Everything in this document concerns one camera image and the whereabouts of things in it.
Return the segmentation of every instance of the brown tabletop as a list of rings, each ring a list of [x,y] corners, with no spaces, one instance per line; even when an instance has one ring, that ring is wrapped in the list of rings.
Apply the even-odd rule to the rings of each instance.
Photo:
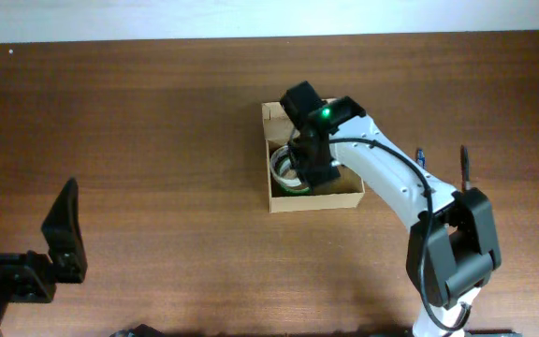
[[[503,253],[469,328],[539,336],[539,32],[0,45],[0,252],[46,253],[74,176],[89,260],[52,304],[11,304],[4,334],[411,326],[408,235],[371,190],[269,214],[260,103],[303,80],[456,186],[469,147]]]

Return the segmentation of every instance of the white background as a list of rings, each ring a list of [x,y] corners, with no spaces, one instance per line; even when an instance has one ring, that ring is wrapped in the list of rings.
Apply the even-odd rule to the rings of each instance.
[[[0,42],[539,29],[539,0],[0,0]]]

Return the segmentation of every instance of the black cable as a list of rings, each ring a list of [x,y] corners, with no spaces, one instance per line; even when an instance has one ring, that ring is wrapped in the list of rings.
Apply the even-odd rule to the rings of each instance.
[[[419,257],[419,267],[418,267],[418,278],[419,278],[419,294],[421,295],[421,301],[423,303],[424,308],[426,309],[426,312],[428,313],[428,316],[430,317],[431,321],[441,330],[446,331],[458,331],[463,329],[465,324],[467,324],[467,321],[469,320],[469,315],[471,313],[471,305],[467,303],[462,303],[461,308],[462,311],[459,315],[459,318],[457,319],[457,322],[453,327],[446,326],[443,322],[436,317],[434,312],[431,310],[430,303],[428,302],[428,293],[426,290],[426,275],[425,275],[425,269],[426,269],[426,255],[428,254],[428,239],[431,234],[431,228],[433,227],[433,220],[434,220],[434,210],[433,210],[433,200],[431,198],[431,187],[428,184],[428,181],[423,176],[419,168],[414,165],[414,163],[407,159],[404,155],[392,150],[391,148],[387,147],[386,145],[382,144],[381,142],[374,140],[374,139],[358,139],[358,138],[343,138],[343,139],[331,139],[329,141],[330,144],[335,143],[344,143],[344,142],[358,142],[358,143],[364,143],[370,145],[371,148],[377,147],[384,151],[386,151],[389,154],[394,155],[395,157],[399,158],[399,160],[404,163],[406,166],[409,167],[413,171],[414,174],[417,175],[417,178],[421,181],[424,187],[424,197],[428,200],[428,225],[426,227],[425,237],[423,241],[423,245],[421,246],[421,256]]]

